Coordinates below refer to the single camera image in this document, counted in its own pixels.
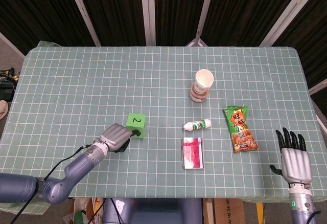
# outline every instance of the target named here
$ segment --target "black cable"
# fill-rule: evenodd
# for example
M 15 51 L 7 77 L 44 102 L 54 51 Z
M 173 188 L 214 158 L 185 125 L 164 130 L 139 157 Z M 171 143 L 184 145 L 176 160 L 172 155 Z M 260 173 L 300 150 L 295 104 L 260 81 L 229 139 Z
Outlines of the black cable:
M 320 211 L 320 210 L 317 210 L 317 211 L 313 212 L 313 213 L 310 215 L 310 217 L 309 217 L 309 219 L 308 219 L 308 221 L 307 221 L 307 224 L 309 224 L 309 223 L 311 222 L 311 220 L 313 219 L 313 217 L 315 217 L 315 215 L 319 215 L 319 214 L 321 214 L 321 211 Z
M 84 148 L 88 148 L 88 147 L 90 147 L 91 145 L 89 144 L 89 145 L 85 145 L 85 146 L 81 146 L 80 148 L 78 148 L 77 149 L 77 151 L 73 154 L 73 155 L 71 155 L 71 156 L 69 156 L 69 157 L 67 157 L 67 158 L 65 158 L 65 159 L 63 159 L 63 160 L 60 160 L 53 168 L 52 168 L 52 170 L 49 172 L 49 174 L 47 174 L 46 175 L 46 177 L 44 178 L 44 181 L 46 181 L 46 179 L 48 179 L 48 177 L 53 173 L 53 171 L 59 166 L 59 164 L 61 164 L 62 162 L 64 162 L 64 161 L 66 161 L 66 160 L 68 160 L 68 159 L 71 159 L 73 156 L 75 156 L 76 154 L 78 154 L 81 150 L 83 150 Z
M 93 214 L 93 216 L 91 217 L 91 219 L 88 221 L 87 224 L 90 224 L 92 222 L 92 220 L 94 219 L 94 217 L 97 215 L 97 213 L 99 212 L 99 210 L 101 210 L 101 208 L 103 207 L 104 205 L 104 202 L 106 202 L 106 198 L 103 199 L 103 203 L 100 205 L 100 207 L 97 209 L 97 211 Z
M 24 211 L 24 209 L 26 209 L 27 205 L 29 205 L 29 203 L 32 201 L 32 199 L 34 198 L 34 196 L 36 195 L 36 193 L 37 193 L 38 190 L 39 190 L 39 183 L 37 182 L 36 187 L 35 187 L 35 191 L 34 191 L 33 195 L 24 204 L 24 206 L 20 209 L 20 211 L 15 215 L 15 217 L 12 219 L 12 221 L 10 222 L 10 224 L 14 224 L 15 223 L 15 221 L 19 218 L 20 214 Z
M 114 203 L 112 197 L 110 198 L 110 200 L 111 200 L 111 202 L 112 202 L 112 204 L 113 204 L 114 210 L 116 210 L 116 214 L 117 214 L 117 217 L 118 217 L 119 224 L 122 224 L 123 219 L 122 219 L 121 215 L 119 214 L 118 209 L 117 209 L 117 206 L 116 206 L 116 204 Z
M 264 203 L 264 209 L 262 211 L 262 224 L 264 224 L 264 220 L 265 220 L 265 208 L 266 208 L 266 203 Z

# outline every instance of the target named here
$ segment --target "robotic arm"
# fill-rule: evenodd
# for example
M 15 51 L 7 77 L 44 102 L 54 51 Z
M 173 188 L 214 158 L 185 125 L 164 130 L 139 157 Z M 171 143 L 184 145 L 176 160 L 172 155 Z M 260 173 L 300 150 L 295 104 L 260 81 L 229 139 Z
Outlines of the robotic arm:
M 125 151 L 130 137 L 140 134 L 138 130 L 130 131 L 117 123 L 111 125 L 94 144 L 65 167 L 65 177 L 62 180 L 0 173 L 0 203 L 23 203 L 35 194 L 35 197 L 48 203 L 59 204 L 67 199 L 73 187 L 102 161 L 108 152 Z
M 316 212 L 309 190 L 312 181 L 311 163 L 307 153 L 306 143 L 302 135 L 289 133 L 283 128 L 284 138 L 276 130 L 278 144 L 282 154 L 282 170 L 269 165 L 272 172 L 281 175 L 289 184 L 290 209 L 293 223 L 317 224 L 314 218 Z

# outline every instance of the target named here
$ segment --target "white paper cup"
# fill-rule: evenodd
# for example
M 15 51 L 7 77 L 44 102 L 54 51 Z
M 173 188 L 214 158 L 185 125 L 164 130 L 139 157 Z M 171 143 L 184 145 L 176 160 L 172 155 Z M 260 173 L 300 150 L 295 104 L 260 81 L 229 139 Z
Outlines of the white paper cup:
M 214 82 L 214 76 L 211 71 L 201 69 L 195 74 L 194 90 L 203 94 L 207 92 Z

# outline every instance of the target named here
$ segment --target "green cube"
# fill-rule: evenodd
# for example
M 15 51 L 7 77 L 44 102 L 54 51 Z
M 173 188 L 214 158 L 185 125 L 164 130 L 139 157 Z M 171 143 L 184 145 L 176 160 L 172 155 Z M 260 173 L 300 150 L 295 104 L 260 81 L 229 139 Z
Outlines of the green cube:
M 128 114 L 126 128 L 129 130 L 137 129 L 141 132 L 140 136 L 134 135 L 133 137 L 143 139 L 145 135 L 145 123 L 147 116 L 144 114 L 130 113 Z

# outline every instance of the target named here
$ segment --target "snack bag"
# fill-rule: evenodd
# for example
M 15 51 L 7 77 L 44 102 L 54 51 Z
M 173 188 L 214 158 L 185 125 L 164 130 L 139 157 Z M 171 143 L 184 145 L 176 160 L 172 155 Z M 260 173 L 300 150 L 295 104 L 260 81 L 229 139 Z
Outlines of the snack bag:
M 224 108 L 234 153 L 259 149 L 251 130 L 245 123 L 247 106 L 227 106 Z

